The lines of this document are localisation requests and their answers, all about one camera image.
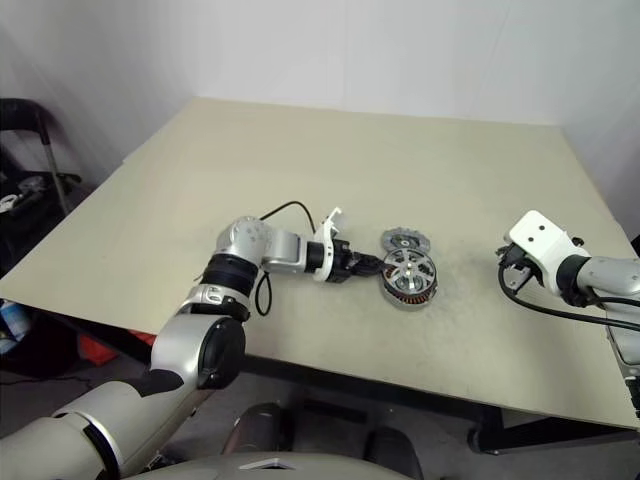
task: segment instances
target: floor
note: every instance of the floor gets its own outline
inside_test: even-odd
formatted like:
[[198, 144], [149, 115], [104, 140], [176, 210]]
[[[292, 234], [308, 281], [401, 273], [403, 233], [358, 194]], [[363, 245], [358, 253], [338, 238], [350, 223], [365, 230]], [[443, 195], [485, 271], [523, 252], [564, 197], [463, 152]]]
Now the floor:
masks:
[[[140, 365], [123, 358], [75, 375], [93, 386], [111, 378], [136, 376]], [[3, 382], [20, 377], [1, 373]], [[48, 381], [0, 388], [0, 436], [50, 414], [85, 391], [78, 381]], [[218, 453], [235, 419], [249, 406], [263, 402], [290, 405], [301, 398], [330, 402], [367, 413], [366, 424], [304, 412], [297, 422], [294, 449], [360, 456], [368, 430], [389, 425], [405, 432], [414, 443], [425, 478], [447, 479], [563, 479], [633, 480], [640, 472], [640, 446], [635, 441], [530, 451], [501, 456], [477, 455], [466, 445], [471, 423], [397, 405], [289, 382], [242, 374], [226, 390], [214, 393], [175, 433], [166, 452], [184, 459]]]

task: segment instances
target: wire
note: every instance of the wire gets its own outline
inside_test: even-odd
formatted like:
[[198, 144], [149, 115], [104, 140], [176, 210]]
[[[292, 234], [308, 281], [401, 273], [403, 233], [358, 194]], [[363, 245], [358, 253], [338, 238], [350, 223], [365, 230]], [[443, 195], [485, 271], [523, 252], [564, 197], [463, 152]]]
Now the wire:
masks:
[[316, 233], [316, 225], [315, 223], [313, 223], [313, 217], [311, 216], [309, 209], [304, 205], [304, 203], [299, 202], [298, 200], [291, 200], [290, 202], [283, 203], [278, 208], [271, 210], [269, 213], [265, 213], [263, 216], [260, 217], [260, 220], [266, 220], [267, 218], [278, 213], [280, 210], [284, 210], [285, 208], [290, 207], [291, 205], [298, 205], [300, 208], [304, 210], [304, 213], [307, 214], [307, 218], [309, 219], [309, 225], [311, 226], [311, 231], [313, 233]]
[[598, 305], [600, 303], [620, 303], [622, 305], [631, 305], [632, 307], [640, 308], [640, 300], [619, 297], [596, 297], [589, 302], [589, 305]]
[[[258, 298], [260, 295], [260, 289], [262, 288], [263, 282], [267, 282], [267, 294], [269, 296], [266, 310], [262, 310], [262, 307], [260, 306], [260, 299]], [[269, 278], [268, 272], [264, 272], [264, 274], [262, 275], [262, 278], [258, 282], [258, 286], [256, 287], [256, 296], [255, 296], [256, 310], [261, 317], [266, 317], [267, 315], [269, 315], [269, 312], [271, 311], [272, 302], [273, 302], [273, 290], [271, 289], [271, 278]]]
[[[278, 208], [275, 208], [270, 212], [265, 213], [263, 216], [260, 217], [260, 220], [266, 220], [267, 218], [272, 217], [276, 213], [280, 212], [281, 210], [284, 210], [287, 207], [290, 207], [291, 205], [297, 205], [300, 208], [302, 208], [302, 210], [304, 210], [304, 213], [307, 214], [307, 219], [309, 220], [309, 226], [311, 227], [311, 231], [313, 233], [316, 233], [316, 225], [313, 221], [313, 217], [311, 216], [311, 212], [309, 212], [309, 209], [306, 207], [304, 203], [299, 202], [298, 200], [291, 200], [290, 202], [283, 203]], [[262, 310], [262, 307], [260, 306], [260, 290], [264, 283], [267, 284], [268, 303], [267, 303], [267, 308]], [[269, 272], [264, 272], [262, 274], [262, 277], [260, 278], [260, 281], [256, 286], [256, 294], [254, 296], [254, 301], [256, 305], [256, 311], [260, 316], [266, 317], [267, 315], [269, 315], [269, 312], [271, 311], [271, 305], [273, 303], [273, 290], [271, 288], [271, 278], [269, 277]]]
[[25, 380], [16, 380], [14, 382], [0, 382], [0, 386], [20, 385], [22, 383], [44, 383], [44, 382], [59, 382], [59, 381], [75, 381], [84, 383], [87, 392], [93, 388], [91, 380], [89, 378], [68, 376], [68, 377], [54, 377], [54, 378], [28, 378]]
[[533, 303], [525, 302], [524, 300], [519, 299], [516, 296], [516, 294], [513, 292], [513, 290], [510, 290], [509, 287], [507, 287], [507, 284], [504, 281], [504, 275], [503, 275], [504, 271], [505, 271], [504, 265], [500, 265], [500, 268], [498, 269], [498, 282], [500, 283], [500, 288], [502, 289], [503, 293], [507, 296], [507, 298], [509, 298], [509, 300], [511, 300], [514, 303], [517, 303], [522, 307], [529, 308], [539, 313], [545, 313], [547, 315], [555, 315], [556, 317], [568, 318], [569, 320], [577, 320], [580, 322], [587, 322], [587, 323], [596, 323], [599, 325], [606, 325], [608, 327], [625, 328], [627, 330], [634, 330], [636, 332], [640, 332], [640, 325], [635, 323], [625, 322], [623, 320], [612, 320], [604, 317], [592, 317], [591, 315], [580, 315], [577, 313], [563, 312], [562, 310], [554, 310], [552, 308], [541, 307], [540, 305], [534, 305]]

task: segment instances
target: beige tabletop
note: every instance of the beige tabletop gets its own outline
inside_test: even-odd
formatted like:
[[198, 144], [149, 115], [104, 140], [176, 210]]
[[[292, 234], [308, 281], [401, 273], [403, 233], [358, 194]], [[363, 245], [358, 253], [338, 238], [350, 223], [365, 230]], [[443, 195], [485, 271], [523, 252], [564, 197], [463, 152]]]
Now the beige tabletop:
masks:
[[[272, 275], [247, 351], [508, 408], [638, 428], [605, 329], [510, 303], [494, 251], [527, 210], [632, 257], [557, 128], [194, 99], [0, 281], [0, 296], [156, 333], [236, 217], [340, 206], [340, 238], [383, 255], [382, 231], [432, 243], [439, 291], [397, 310], [377, 279]], [[295, 208], [269, 220], [307, 234]], [[561, 305], [542, 288], [529, 299]]]

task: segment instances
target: red object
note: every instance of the red object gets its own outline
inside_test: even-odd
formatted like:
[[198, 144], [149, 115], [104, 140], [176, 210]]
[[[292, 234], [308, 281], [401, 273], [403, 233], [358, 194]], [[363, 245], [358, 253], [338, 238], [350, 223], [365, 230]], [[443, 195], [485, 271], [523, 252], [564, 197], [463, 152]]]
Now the red object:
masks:
[[[129, 332], [133, 333], [136, 337], [149, 345], [153, 345], [153, 342], [156, 339], [156, 336], [151, 335], [150, 333], [136, 332], [135, 330], [129, 330]], [[78, 348], [80, 349], [80, 355], [83, 358], [86, 358], [98, 367], [118, 356], [118, 354], [109, 347], [105, 347], [100, 342], [96, 342], [86, 335], [80, 335]]]

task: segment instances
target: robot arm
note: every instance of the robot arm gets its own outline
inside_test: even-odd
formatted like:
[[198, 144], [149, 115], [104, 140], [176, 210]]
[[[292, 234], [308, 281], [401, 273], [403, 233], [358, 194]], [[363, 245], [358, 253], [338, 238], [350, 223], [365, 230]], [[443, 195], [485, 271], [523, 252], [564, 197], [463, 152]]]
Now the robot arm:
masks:
[[236, 220], [217, 240], [201, 283], [158, 334], [149, 371], [101, 385], [3, 439], [2, 478], [117, 479], [136, 473], [213, 390], [240, 371], [249, 296], [260, 268], [341, 283], [382, 260], [335, 239], [335, 209], [314, 241], [261, 220]]
[[[606, 325], [618, 365], [640, 418], [640, 260], [591, 257], [579, 238], [536, 211], [526, 213], [498, 250], [499, 282], [513, 301], [542, 313]], [[531, 279], [574, 307], [597, 305], [606, 318], [528, 304], [516, 297]]]

